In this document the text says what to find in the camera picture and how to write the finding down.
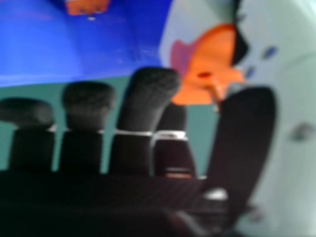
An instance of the teal surface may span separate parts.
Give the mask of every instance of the teal surface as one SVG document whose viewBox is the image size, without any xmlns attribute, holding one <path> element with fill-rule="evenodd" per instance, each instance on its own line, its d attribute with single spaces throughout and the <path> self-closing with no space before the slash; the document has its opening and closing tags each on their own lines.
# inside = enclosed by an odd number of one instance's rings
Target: teal surface
<svg viewBox="0 0 316 237">
<path fill-rule="evenodd" d="M 107 172 L 112 135 L 128 78 L 106 79 L 106 82 L 116 89 L 118 99 L 115 109 L 108 118 L 106 133 L 104 134 L 102 172 Z M 38 98 L 48 101 L 53 105 L 57 123 L 53 170 L 58 168 L 62 134 L 66 129 L 64 111 L 60 103 L 61 93 L 65 85 L 65 83 L 60 83 L 0 88 L 0 99 L 16 96 Z M 212 112 L 211 106 L 191 106 L 189 111 L 188 137 L 196 158 L 198 172 L 199 174 L 203 174 L 208 164 L 209 152 L 217 123 L 217 115 Z M 0 122 L 0 169 L 6 169 L 7 167 L 7 158 L 13 130 L 13 125 Z"/>
</svg>

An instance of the orange object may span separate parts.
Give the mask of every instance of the orange object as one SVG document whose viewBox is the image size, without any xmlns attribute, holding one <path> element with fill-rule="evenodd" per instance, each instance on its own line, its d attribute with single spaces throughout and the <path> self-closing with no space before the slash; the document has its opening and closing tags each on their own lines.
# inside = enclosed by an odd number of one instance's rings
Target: orange object
<svg viewBox="0 0 316 237">
<path fill-rule="evenodd" d="M 182 88 L 172 99 L 175 104 L 220 103 L 232 82 L 244 81 L 242 73 L 231 67 L 235 29 L 225 24 L 211 29 L 192 44 L 176 41 L 171 66 L 182 76 Z"/>
<path fill-rule="evenodd" d="M 105 12 L 109 4 L 110 0 L 68 0 L 66 6 L 70 15 L 77 16 Z"/>
</svg>

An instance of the white band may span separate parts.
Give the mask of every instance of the white band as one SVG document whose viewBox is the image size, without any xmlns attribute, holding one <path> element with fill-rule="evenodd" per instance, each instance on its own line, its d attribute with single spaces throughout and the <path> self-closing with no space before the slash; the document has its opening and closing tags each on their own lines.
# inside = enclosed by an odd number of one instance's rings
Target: white band
<svg viewBox="0 0 316 237">
<path fill-rule="evenodd" d="M 147 136 L 147 137 L 151 137 L 153 135 L 152 132 L 134 132 L 134 131 L 119 130 L 119 129 L 116 129 L 114 134 L 115 135 Z"/>
<path fill-rule="evenodd" d="M 154 134 L 154 140 L 177 140 L 177 141 L 187 141 L 185 131 L 176 130 L 160 130 Z"/>
</svg>

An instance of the orange plastic object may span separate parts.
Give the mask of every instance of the orange plastic object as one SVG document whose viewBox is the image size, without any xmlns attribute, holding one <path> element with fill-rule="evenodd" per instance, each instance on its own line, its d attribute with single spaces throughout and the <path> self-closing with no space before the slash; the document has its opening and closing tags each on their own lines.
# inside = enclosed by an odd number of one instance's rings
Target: orange plastic object
<svg viewBox="0 0 316 237">
<path fill-rule="evenodd" d="M 242 73 L 231 67 L 235 29 L 225 24 L 211 29 L 192 44 L 176 41 L 171 66 L 182 76 L 182 88 L 172 99 L 179 105 L 220 103 L 232 82 L 243 82 Z"/>
<path fill-rule="evenodd" d="M 108 10 L 110 0 L 68 0 L 68 13 L 72 16 L 91 15 Z"/>
</svg>

